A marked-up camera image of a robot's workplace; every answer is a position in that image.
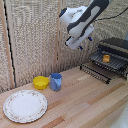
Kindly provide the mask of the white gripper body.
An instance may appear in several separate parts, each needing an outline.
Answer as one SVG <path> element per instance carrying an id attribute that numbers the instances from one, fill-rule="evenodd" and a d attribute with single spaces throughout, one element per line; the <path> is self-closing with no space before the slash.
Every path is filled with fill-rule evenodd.
<path id="1" fill-rule="evenodd" d="M 92 31 L 94 30 L 93 27 L 88 27 L 82 37 L 73 38 L 69 37 L 65 44 L 69 46 L 71 49 L 75 49 Z"/>

